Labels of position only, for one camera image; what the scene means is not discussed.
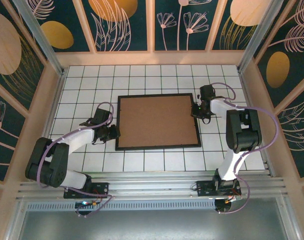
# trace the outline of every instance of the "white tile floor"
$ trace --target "white tile floor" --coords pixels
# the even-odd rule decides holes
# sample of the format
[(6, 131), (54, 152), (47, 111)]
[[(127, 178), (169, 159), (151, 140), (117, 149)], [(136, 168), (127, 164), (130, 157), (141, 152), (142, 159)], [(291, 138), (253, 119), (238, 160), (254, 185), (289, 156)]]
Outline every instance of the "white tile floor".
[[(71, 66), (55, 116), (51, 137), (59, 137), (94, 115), (97, 105), (111, 102), (116, 118), (120, 95), (192, 93), (212, 83), (227, 83), (235, 89), (239, 105), (246, 105), (234, 65), (108, 65)], [(232, 97), (223, 85), (216, 95)], [(68, 168), (82, 172), (214, 171), (227, 150), (226, 123), (213, 117), (209, 125), (199, 122), (202, 147), (115, 151), (115, 140), (87, 144), (71, 154)], [(264, 170), (260, 153), (250, 155), (243, 171)]]

